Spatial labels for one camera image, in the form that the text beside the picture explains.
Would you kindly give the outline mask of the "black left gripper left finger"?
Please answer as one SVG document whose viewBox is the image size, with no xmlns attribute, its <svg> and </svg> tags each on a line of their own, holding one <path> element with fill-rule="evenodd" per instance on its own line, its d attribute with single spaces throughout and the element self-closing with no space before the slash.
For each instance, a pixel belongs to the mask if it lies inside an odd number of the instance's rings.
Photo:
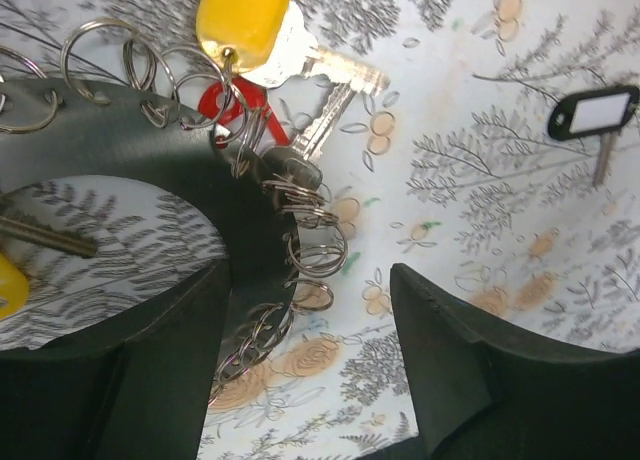
<svg viewBox="0 0 640 460">
<path fill-rule="evenodd" d="M 38 349 L 1 354 L 5 459 L 193 459 L 231 292 L 214 261 Z"/>
</svg>

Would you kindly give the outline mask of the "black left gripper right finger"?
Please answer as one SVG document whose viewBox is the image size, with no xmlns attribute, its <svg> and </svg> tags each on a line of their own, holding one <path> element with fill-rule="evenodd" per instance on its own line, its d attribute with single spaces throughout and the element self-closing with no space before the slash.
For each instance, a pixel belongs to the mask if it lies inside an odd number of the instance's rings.
<svg viewBox="0 0 640 460">
<path fill-rule="evenodd" d="M 390 272 L 399 344 L 429 459 L 635 459 L 639 354 L 554 340 Z"/>
</svg>

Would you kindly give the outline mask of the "steel disc with keyrings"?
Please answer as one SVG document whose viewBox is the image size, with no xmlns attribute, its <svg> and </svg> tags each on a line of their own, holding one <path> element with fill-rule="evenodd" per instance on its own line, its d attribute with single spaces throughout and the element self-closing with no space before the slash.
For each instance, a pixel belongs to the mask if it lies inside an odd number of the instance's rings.
<svg viewBox="0 0 640 460">
<path fill-rule="evenodd" d="M 170 78 L 171 95 L 156 92 L 156 74 L 168 67 L 165 52 L 148 50 L 144 77 L 135 75 L 130 57 L 143 40 L 133 31 L 124 45 L 124 86 L 74 77 L 67 68 L 55 76 L 34 68 L 30 77 L 2 81 L 1 98 L 14 103 L 15 120 L 1 128 L 1 216 L 94 240 L 78 225 L 53 227 L 11 200 L 34 184 L 78 176 L 143 182 L 206 216 L 231 257 L 234 298 L 246 301 L 252 285 L 268 290 L 222 343 L 210 393 L 217 399 L 288 333 L 298 306 L 276 288 L 324 288 L 344 266 L 348 241 L 319 188 L 281 179 L 257 153 L 270 114 L 249 107 L 233 85 L 236 76 L 218 66 L 206 73 L 222 84 L 227 106 L 232 100 L 242 106 L 242 124 L 231 132 L 180 102 L 180 78 Z"/>
</svg>

